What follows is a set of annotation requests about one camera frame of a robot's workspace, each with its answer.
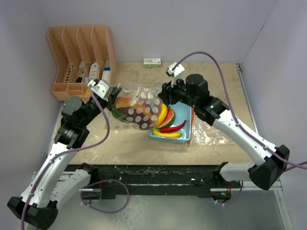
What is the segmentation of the clear bag with orange zipper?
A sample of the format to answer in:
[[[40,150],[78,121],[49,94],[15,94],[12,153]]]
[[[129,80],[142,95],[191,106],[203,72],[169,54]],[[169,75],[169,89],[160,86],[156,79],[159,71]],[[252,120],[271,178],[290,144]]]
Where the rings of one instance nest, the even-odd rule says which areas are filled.
[[[228,138],[218,129],[209,126],[201,121],[192,110],[191,119],[191,137],[188,141],[189,145],[213,146],[213,145],[232,145],[234,141]]]

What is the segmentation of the watermelon slice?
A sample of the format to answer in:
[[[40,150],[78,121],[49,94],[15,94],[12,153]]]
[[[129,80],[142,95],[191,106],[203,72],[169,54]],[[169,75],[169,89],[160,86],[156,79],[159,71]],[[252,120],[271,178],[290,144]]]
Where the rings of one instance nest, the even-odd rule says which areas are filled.
[[[165,128],[165,127],[170,127],[176,119],[175,111],[173,108],[169,108],[167,111],[167,115],[163,122],[157,126],[158,129],[160,128]]]

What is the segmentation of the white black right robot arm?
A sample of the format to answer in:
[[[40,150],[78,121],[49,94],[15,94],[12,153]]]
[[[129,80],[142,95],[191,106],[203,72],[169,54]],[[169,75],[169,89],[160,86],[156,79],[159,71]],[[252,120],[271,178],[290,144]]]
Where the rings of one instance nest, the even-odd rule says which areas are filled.
[[[225,187],[232,181],[253,182],[269,190],[286,169],[290,150],[266,141],[232,115],[229,106],[210,95],[208,82],[200,74],[191,74],[176,84],[164,83],[158,97],[166,105],[181,102],[193,108],[195,115],[210,126],[222,131],[252,159],[252,163],[223,162],[213,171],[213,182]]]

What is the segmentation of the clear polka dot zip bag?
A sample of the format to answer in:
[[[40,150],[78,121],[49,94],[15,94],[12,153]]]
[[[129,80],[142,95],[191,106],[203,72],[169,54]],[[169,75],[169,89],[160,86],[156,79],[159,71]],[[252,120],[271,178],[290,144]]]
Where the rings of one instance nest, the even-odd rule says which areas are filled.
[[[124,89],[116,98],[112,116],[140,130],[158,127],[167,115],[167,106],[158,97],[158,88]]]

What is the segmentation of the orange purple papaya slice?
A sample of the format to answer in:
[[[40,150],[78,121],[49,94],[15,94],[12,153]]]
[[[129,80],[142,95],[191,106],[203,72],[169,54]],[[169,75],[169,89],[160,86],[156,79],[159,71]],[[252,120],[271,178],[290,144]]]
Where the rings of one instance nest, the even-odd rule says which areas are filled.
[[[136,100],[132,98],[119,97],[116,99],[114,109],[126,108],[129,117],[128,122],[141,130],[148,130],[156,125],[160,115],[161,103],[152,100]]]

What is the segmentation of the green leafy vegetable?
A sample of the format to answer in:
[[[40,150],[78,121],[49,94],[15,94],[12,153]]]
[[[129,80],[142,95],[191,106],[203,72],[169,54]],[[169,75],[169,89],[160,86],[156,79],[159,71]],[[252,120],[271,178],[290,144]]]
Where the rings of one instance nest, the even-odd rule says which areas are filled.
[[[121,122],[128,122],[127,118],[129,117],[129,114],[126,108],[114,109],[112,115],[115,119]]]

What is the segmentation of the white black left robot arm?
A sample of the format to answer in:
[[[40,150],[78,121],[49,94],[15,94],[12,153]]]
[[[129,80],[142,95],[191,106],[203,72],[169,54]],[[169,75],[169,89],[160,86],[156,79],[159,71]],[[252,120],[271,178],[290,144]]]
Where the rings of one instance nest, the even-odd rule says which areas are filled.
[[[110,134],[110,122],[104,110],[114,108],[122,88],[98,84],[89,86],[88,90],[91,97],[87,102],[79,96],[70,96],[64,101],[60,127],[45,162],[22,194],[8,201],[8,208],[20,219],[23,230],[26,225],[37,230],[49,229],[60,208],[72,195],[82,187],[93,188],[98,184],[97,169],[82,166],[63,185],[57,186],[59,178],[77,152],[101,145]],[[84,146],[89,135],[87,127],[99,114],[105,119],[106,134],[99,142]]]

